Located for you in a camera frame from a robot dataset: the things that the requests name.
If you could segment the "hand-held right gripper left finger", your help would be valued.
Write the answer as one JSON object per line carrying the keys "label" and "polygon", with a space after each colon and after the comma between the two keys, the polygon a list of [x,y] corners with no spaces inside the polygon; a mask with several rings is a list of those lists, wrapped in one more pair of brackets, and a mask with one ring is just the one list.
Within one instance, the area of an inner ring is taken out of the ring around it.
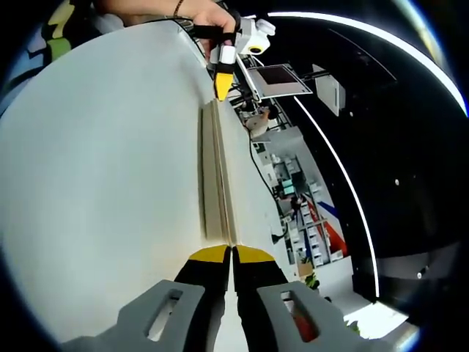
{"label": "hand-held right gripper left finger", "polygon": [[225,310],[231,247],[193,253],[173,281],[162,280],[119,311],[117,351],[213,351]]}

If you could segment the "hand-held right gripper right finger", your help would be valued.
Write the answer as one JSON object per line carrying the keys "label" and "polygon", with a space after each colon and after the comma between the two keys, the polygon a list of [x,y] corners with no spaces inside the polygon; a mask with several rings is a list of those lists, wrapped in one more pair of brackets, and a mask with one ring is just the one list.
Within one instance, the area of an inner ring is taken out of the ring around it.
{"label": "hand-held right gripper right finger", "polygon": [[352,331],[332,303],[288,282],[261,249],[232,249],[237,312],[249,351],[351,351]]}

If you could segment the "person's left hand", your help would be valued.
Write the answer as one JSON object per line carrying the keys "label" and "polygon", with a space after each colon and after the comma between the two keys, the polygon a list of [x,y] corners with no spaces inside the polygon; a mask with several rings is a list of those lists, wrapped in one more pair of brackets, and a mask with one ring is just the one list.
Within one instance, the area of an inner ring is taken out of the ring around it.
{"label": "person's left hand", "polygon": [[237,29],[237,21],[227,10],[218,4],[207,1],[197,4],[193,14],[193,33],[199,39],[234,40]]}

